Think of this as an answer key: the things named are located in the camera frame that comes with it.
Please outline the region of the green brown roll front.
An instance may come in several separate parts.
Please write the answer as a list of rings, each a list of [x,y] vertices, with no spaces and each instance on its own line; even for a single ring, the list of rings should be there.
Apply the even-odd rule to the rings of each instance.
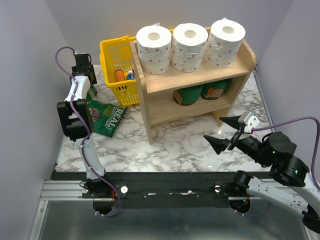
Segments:
[[[216,100],[222,96],[230,79],[209,82],[203,85],[201,96],[205,100]]]

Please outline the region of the floral paper towel roll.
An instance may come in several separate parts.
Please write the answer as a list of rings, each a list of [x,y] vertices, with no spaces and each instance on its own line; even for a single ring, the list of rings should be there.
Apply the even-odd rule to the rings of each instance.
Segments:
[[[171,32],[160,25],[145,26],[137,32],[138,57],[145,73],[159,75],[169,69],[171,40]]]
[[[173,30],[172,66],[184,73],[192,73],[202,63],[205,44],[208,39],[207,30],[195,23],[182,23]]]
[[[205,60],[216,68],[231,66],[246,35],[245,28],[226,18],[215,21],[204,50]]]

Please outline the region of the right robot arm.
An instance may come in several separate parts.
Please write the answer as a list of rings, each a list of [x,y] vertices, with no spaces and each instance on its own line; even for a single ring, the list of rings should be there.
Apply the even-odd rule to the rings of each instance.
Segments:
[[[269,167],[268,175],[279,184],[290,188],[296,195],[268,185],[252,174],[239,170],[224,191],[232,196],[255,196],[292,212],[305,227],[320,232],[320,185],[314,168],[309,168],[294,155],[296,144],[282,132],[271,132],[262,140],[253,137],[260,131],[260,121],[252,112],[240,116],[220,117],[220,120],[236,129],[231,139],[219,139],[205,135],[216,154],[238,148],[261,167]]]

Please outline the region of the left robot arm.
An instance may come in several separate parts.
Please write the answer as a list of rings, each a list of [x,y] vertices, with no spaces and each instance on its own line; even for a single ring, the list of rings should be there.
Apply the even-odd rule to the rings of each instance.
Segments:
[[[98,158],[93,141],[94,122],[88,107],[87,94],[97,83],[96,74],[88,53],[72,50],[75,66],[72,72],[66,71],[58,61],[58,67],[69,76],[70,90],[64,101],[56,105],[63,133],[73,141],[80,152],[86,170],[86,181],[83,188],[92,196],[105,198],[111,196],[115,200],[119,193],[108,182],[108,176]]]

